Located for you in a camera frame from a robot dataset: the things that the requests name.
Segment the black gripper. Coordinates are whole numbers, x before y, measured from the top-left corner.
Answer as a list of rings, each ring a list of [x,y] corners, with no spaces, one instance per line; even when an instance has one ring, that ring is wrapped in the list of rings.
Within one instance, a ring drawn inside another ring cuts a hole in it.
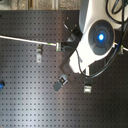
[[[77,78],[79,76],[78,73],[74,73],[69,65],[69,57],[67,57],[59,66],[60,70],[64,73],[58,79],[58,81],[53,85],[55,91],[59,91],[63,85],[68,82],[68,78]]]

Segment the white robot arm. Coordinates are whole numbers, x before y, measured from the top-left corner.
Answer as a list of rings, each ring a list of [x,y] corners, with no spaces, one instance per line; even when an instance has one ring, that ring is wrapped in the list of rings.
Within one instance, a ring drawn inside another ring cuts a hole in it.
[[[84,71],[95,61],[105,58],[112,49],[115,34],[113,25],[107,19],[108,0],[82,0],[79,12],[79,27],[72,34],[79,39],[76,45],[59,43],[58,48],[73,51],[69,58],[69,66],[74,73],[80,73],[92,79],[101,74],[108,66],[100,71],[87,75]]]

